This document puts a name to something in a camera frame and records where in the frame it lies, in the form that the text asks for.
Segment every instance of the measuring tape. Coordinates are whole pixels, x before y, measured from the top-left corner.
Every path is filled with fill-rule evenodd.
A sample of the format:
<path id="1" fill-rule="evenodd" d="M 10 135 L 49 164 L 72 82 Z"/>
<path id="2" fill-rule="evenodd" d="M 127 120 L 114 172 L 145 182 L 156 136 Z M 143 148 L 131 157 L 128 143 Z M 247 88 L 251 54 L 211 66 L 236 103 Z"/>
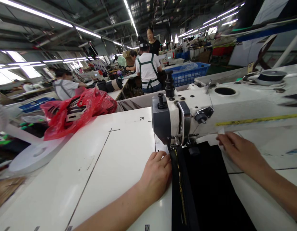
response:
<path id="1" fill-rule="evenodd" d="M 281 115 L 281 116 L 273 116 L 273 117 L 265 117 L 265 118 L 256 118 L 256 119 L 247 119 L 247 120 L 236 120 L 236 121 L 229 121 L 229 122 L 220 122 L 220 123 L 216 123 L 216 126 L 251 124 L 251 123 L 267 122 L 267 121 L 281 120 L 281 119 L 292 119 L 292 118 L 297 118 L 297 114 Z"/>

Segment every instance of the black t-shirt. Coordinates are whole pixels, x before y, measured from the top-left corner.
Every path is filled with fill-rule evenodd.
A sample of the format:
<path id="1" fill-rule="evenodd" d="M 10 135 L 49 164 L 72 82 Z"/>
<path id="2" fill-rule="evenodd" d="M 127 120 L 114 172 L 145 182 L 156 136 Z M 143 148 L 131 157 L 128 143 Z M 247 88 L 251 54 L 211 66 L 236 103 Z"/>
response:
<path id="1" fill-rule="evenodd" d="M 159 40 L 156 40 L 154 43 L 149 43 L 149 53 L 159 55 L 159 48 Z"/>

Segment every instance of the metal zipper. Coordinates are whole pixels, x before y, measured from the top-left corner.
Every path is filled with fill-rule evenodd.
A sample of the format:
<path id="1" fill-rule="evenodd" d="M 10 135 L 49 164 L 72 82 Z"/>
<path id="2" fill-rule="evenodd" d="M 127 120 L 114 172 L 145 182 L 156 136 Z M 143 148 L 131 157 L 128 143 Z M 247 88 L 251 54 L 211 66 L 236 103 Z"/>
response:
<path id="1" fill-rule="evenodd" d="M 176 155 L 176 160 L 177 160 L 177 168 L 178 168 L 178 172 L 179 172 L 179 192 L 180 192 L 180 196 L 181 196 L 181 204 L 183 207 L 183 215 L 184 215 L 184 225 L 187 225 L 187 216 L 186 216 L 186 210 L 185 210 L 185 201 L 184 201 L 184 193 L 183 193 L 183 188 L 181 186 L 181 173 L 180 173 L 180 169 L 179 169 L 179 163 L 178 163 L 178 156 L 177 156 L 177 151 L 176 149 L 174 149 L 175 151 L 175 155 Z"/>

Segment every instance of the blue basket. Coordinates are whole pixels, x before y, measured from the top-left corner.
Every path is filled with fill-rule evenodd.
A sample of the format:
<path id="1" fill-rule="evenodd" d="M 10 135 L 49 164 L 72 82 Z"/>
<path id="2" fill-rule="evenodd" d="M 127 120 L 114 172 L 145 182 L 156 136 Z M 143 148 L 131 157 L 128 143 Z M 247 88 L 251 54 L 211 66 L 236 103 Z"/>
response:
<path id="1" fill-rule="evenodd" d="M 198 65 L 198 68 L 172 74 L 172 77 L 174 79 L 174 87 L 194 83 L 195 78 L 206 75 L 208 68 L 210 67 L 210 64 L 205 64 L 205 63 L 196 63 L 196 64 Z M 179 71 L 181 67 L 182 66 L 173 67 L 168 69 L 167 71 L 170 71 L 170 70 Z"/>
<path id="2" fill-rule="evenodd" d="M 43 103 L 48 102 L 48 101 L 54 101 L 54 100 L 56 100 L 56 99 L 51 98 L 51 97 L 43 97 L 43 98 L 40 98 L 38 100 L 27 103 L 25 105 L 22 105 L 19 108 L 24 113 L 30 113 L 30 112 L 40 110 L 40 105 L 42 105 Z"/>

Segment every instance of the red plastic bag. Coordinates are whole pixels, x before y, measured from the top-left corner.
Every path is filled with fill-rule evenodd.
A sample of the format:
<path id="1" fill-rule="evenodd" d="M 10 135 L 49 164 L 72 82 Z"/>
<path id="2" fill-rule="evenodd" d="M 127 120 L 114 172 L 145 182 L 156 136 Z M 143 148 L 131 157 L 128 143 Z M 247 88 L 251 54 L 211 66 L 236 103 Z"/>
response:
<path id="1" fill-rule="evenodd" d="M 81 95 L 64 101 L 49 101 L 42 104 L 49 128 L 44 140 L 55 140 L 75 133 L 92 116 L 115 112 L 117 102 L 106 92 L 96 88 L 85 90 Z"/>

